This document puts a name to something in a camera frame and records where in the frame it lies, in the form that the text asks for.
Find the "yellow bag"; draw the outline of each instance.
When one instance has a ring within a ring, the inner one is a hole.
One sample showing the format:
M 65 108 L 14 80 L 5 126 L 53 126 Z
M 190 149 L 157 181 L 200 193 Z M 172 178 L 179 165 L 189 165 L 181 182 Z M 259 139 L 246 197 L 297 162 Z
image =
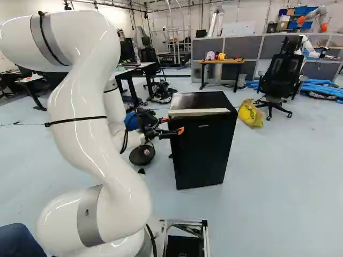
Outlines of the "yellow bag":
M 255 107 L 253 99 L 246 99 L 242 102 L 238 110 L 238 116 L 252 129 L 254 127 L 263 127 L 263 112 Z

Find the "yellow object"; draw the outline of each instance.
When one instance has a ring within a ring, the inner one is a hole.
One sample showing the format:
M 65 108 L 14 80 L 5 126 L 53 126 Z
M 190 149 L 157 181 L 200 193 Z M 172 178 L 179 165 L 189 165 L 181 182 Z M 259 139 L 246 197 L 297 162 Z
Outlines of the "yellow object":
M 224 61 L 224 60 L 225 60 L 225 56 L 226 56 L 226 54 L 224 54 L 223 52 L 221 52 L 220 54 L 218 54 L 218 60 Z
M 252 129 L 263 127 L 263 112 L 255 107 L 253 99 L 246 99 L 242 102 L 238 110 L 238 116 Z

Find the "gray partition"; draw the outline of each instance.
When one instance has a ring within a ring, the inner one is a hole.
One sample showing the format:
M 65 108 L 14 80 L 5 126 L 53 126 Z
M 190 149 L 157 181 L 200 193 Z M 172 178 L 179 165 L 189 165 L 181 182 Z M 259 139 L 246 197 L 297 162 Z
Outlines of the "gray partition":
M 246 74 L 246 80 L 253 80 L 253 72 L 255 70 L 256 61 L 245 61 L 241 65 L 241 74 Z M 237 73 L 237 66 L 233 64 L 223 64 L 221 70 L 221 79 L 235 80 Z
M 202 60 L 209 51 L 222 52 L 224 39 L 198 39 L 192 41 L 192 59 Z
M 225 38 L 224 53 L 227 57 L 257 59 L 262 36 L 240 36 Z
M 342 47 L 343 48 L 343 36 L 332 36 L 329 42 L 330 47 Z M 330 49 L 329 55 L 343 57 L 343 49 Z
M 318 63 L 306 62 L 302 72 L 311 79 L 334 79 L 337 69 L 340 63 L 320 63 L 320 69 L 318 69 Z
M 285 39 L 285 36 L 290 39 L 299 36 L 300 33 L 289 34 L 265 34 L 258 36 L 244 36 L 244 37 L 227 37 L 215 38 L 215 39 L 196 39 L 192 44 L 192 60 L 201 60 L 205 57 L 208 51 L 223 51 L 228 57 L 244 57 L 250 61 L 246 61 L 242 65 L 242 74 L 247 74 L 247 80 L 257 79 L 253 73 L 258 69 L 257 61 L 272 59 L 274 54 L 278 54 L 281 49 L 281 44 Z M 313 47 L 318 47 L 318 41 L 321 46 L 338 47 L 339 49 L 330 49 L 329 55 L 343 57 L 343 35 L 339 34 L 318 34 L 318 33 L 306 33 L 307 37 L 311 41 Z M 334 80 L 335 75 L 338 72 L 342 60 L 337 62 L 321 61 L 321 68 L 318 70 L 318 66 L 315 61 L 308 59 L 303 72 L 313 79 L 330 79 Z M 233 80 L 235 79 L 236 67 L 235 65 L 223 65 L 222 74 L 219 77 L 217 74 L 216 81 L 218 80 Z M 206 79 L 211 79 L 210 74 L 205 72 Z M 192 63 L 192 81 L 201 82 L 201 65 Z
M 280 52 L 282 42 L 285 40 L 285 36 L 288 36 L 289 39 L 293 39 L 299 35 L 266 35 L 264 37 L 262 51 L 259 58 L 272 59 L 273 55 L 278 54 Z
M 329 40 L 329 35 L 308 35 L 307 36 L 313 47 L 326 46 L 327 41 Z
M 343 47 L 343 36 L 333 35 L 330 39 L 329 47 Z

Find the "blue bin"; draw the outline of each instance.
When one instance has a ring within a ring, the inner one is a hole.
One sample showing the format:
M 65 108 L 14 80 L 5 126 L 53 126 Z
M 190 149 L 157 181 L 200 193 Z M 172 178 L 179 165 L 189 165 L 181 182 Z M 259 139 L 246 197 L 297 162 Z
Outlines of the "blue bin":
M 279 16 L 286 15 L 287 14 L 287 9 L 280 9 L 279 10 Z
M 310 13 L 311 11 L 314 11 L 317 8 L 318 8 L 318 6 L 314 6 L 314 7 L 307 6 L 306 14 Z
M 294 14 L 306 14 L 306 13 L 307 13 L 307 5 L 296 7 L 294 11 Z
M 290 21 L 288 23 L 288 28 L 289 29 L 294 29 L 294 28 L 297 28 L 297 27 L 298 27 L 298 22 L 296 22 L 296 21 Z
M 312 26 L 313 21 L 305 21 L 304 24 L 302 25 L 302 29 L 310 29 Z

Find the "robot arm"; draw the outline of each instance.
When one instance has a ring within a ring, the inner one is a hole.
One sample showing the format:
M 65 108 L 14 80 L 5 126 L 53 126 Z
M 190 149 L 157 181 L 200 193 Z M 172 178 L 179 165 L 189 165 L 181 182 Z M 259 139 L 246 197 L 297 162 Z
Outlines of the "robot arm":
M 307 36 L 305 36 L 305 35 L 300 35 L 300 36 L 302 36 L 302 41 L 301 41 L 302 47 L 301 48 L 302 48 L 302 50 L 306 49 L 309 52 L 309 57 L 320 58 L 320 59 L 322 59 L 322 58 L 337 59 L 338 58 L 336 56 L 327 55 L 326 51 L 329 48 L 326 48 L 326 47 L 322 48 L 321 52 L 316 52 L 315 49 L 313 48 L 311 42 L 307 38 Z M 294 53 L 298 54 L 298 55 L 302 55 L 302 50 L 299 49 L 299 50 L 295 51 Z
M 317 9 L 311 11 L 308 13 L 306 16 L 301 16 L 298 18 L 298 23 L 303 24 L 306 20 L 312 19 L 315 16 L 319 15 L 319 24 L 320 24 L 320 29 L 322 32 L 327 31 L 327 11 L 325 5 L 322 5 L 318 7 Z
M 113 144 L 110 129 L 120 128 L 108 126 L 123 121 L 118 90 L 104 95 L 120 57 L 116 29 L 94 11 L 25 16 L 1 24 L 0 48 L 32 70 L 69 71 L 48 100 L 50 128 L 63 157 L 102 184 L 51 201 L 38 221 L 41 245 L 57 256 L 135 256 L 152 201 Z

